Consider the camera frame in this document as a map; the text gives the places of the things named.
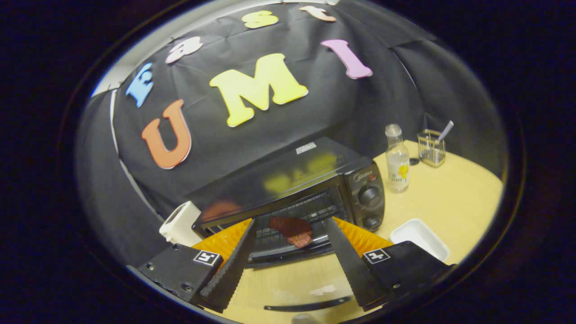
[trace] midea logo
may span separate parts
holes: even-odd
[[[362,173],[362,174],[355,174],[355,175],[354,175],[354,181],[355,181],[355,182],[358,182],[358,181],[364,179],[365,177],[367,177],[367,176],[369,176],[369,175],[371,175],[371,174],[372,174],[372,170],[367,171],[367,172],[364,172],[364,173]]]

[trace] slice of meat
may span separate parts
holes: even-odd
[[[270,228],[280,232],[288,243],[297,248],[303,248],[312,243],[312,226],[301,218],[272,217]]]

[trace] toaster oven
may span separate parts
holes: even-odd
[[[192,229],[208,237],[247,218],[256,241],[248,268],[330,253],[324,220],[335,216],[375,231],[384,216],[384,187],[371,159],[327,137],[291,149],[232,177]],[[270,228],[272,217],[310,223],[313,242],[296,248]]]

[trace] tabletop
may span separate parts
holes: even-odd
[[[418,144],[404,141],[411,157]],[[387,176],[386,157],[374,158]],[[447,245],[447,265],[461,262],[478,244],[499,206],[503,184],[493,173],[447,152],[445,163],[433,168],[422,162],[410,166],[410,184],[403,193],[385,187],[382,226],[375,233],[390,240],[391,232],[413,218],[422,220]],[[334,307],[306,312],[318,323],[338,323],[364,312],[356,303],[344,271],[334,253],[263,269],[245,269],[236,292],[223,314],[241,323],[292,323],[302,312],[266,310],[266,306],[293,306],[351,300]]]

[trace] screw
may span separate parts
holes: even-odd
[[[185,291],[192,291],[192,286],[189,284],[182,284],[182,289]]]

